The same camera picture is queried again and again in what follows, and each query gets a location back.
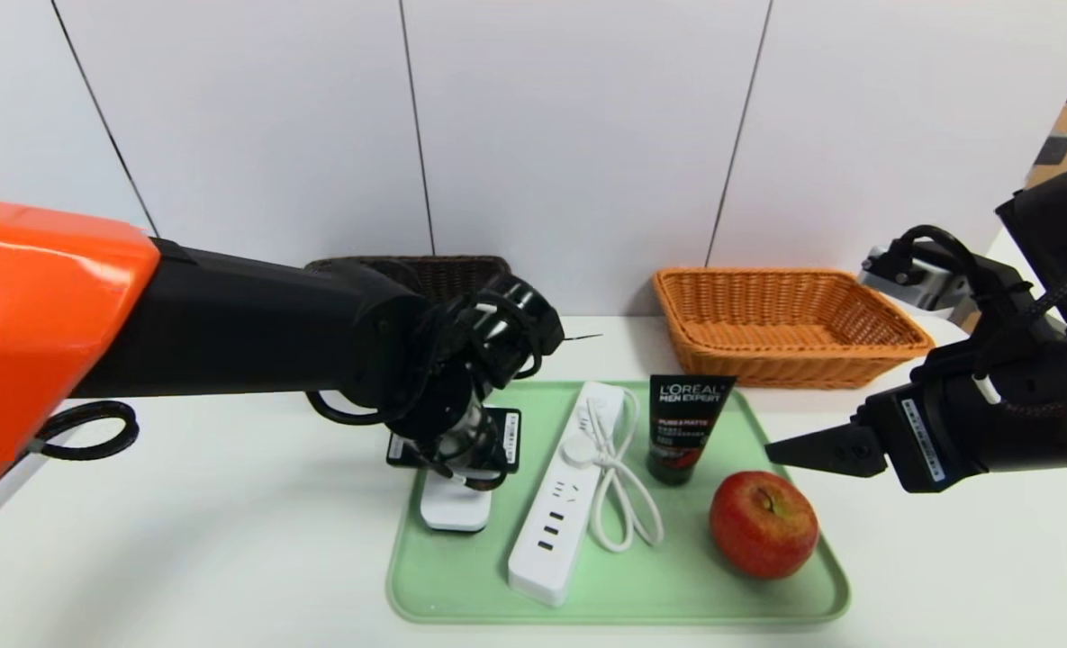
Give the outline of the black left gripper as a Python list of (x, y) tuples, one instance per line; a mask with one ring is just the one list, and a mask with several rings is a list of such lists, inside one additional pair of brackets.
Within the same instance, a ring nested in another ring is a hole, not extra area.
[(413, 442), (392, 433), (385, 463), (430, 469), (446, 477), (504, 479), (520, 470), (521, 415), (517, 409), (472, 406), (435, 440)]

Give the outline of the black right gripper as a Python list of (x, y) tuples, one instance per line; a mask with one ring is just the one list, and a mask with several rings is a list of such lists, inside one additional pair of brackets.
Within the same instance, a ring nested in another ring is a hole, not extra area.
[(849, 422), (776, 440), (764, 446), (767, 458), (873, 477), (887, 471), (886, 452), (911, 493), (945, 491), (982, 474), (1067, 467), (1067, 348), (1039, 348), (994, 366), (989, 377), (999, 404), (974, 384), (976, 355), (976, 348), (933, 350), (908, 384), (867, 398), (857, 413), (867, 426)]

